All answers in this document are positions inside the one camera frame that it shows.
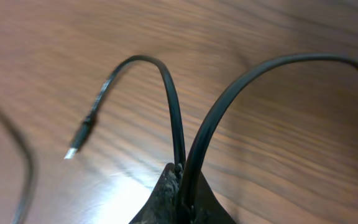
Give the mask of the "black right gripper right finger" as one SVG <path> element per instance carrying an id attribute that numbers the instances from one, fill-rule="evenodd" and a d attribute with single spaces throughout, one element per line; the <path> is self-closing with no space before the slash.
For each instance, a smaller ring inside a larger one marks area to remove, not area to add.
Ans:
<path id="1" fill-rule="evenodd" d="M 185 171 L 185 223 L 236 224 L 200 171 L 196 174 Z"/>

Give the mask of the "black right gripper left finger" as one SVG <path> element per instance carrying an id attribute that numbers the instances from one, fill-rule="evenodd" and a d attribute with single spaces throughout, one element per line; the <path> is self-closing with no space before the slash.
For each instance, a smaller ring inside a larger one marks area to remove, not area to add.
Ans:
<path id="1" fill-rule="evenodd" d="M 177 222 L 176 202 L 182 178 L 182 165 L 168 163 L 150 197 L 130 224 L 172 224 Z"/>

